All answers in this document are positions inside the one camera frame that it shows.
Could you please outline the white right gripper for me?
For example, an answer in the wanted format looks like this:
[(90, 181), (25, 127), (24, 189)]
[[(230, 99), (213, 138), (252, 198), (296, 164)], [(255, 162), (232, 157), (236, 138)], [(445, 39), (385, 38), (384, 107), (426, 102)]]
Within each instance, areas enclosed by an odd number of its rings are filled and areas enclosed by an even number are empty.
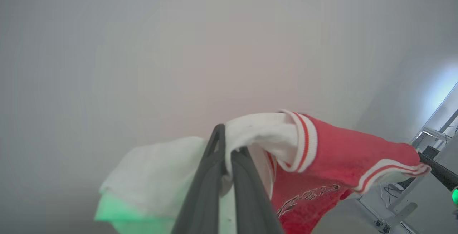
[(452, 200), (456, 207), (453, 215), (455, 219), (458, 219), (458, 176), (451, 170), (445, 168), (439, 163), (435, 162), (433, 159), (430, 159), (428, 156), (419, 153), (420, 161), (428, 165), (431, 168), (431, 174), (449, 191), (452, 192)]

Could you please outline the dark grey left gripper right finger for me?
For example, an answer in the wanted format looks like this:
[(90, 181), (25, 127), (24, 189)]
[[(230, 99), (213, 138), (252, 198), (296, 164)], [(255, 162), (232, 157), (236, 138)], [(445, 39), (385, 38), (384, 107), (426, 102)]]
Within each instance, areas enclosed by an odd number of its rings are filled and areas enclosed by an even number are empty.
[(231, 152), (238, 234), (283, 234), (248, 148)]

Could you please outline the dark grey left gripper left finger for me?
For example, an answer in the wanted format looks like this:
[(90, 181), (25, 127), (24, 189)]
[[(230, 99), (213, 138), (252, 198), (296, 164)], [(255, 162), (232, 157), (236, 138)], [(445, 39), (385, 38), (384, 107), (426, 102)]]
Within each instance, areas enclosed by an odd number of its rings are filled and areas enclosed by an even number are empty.
[(217, 234), (225, 166), (225, 126), (216, 125), (206, 145), (172, 234)]

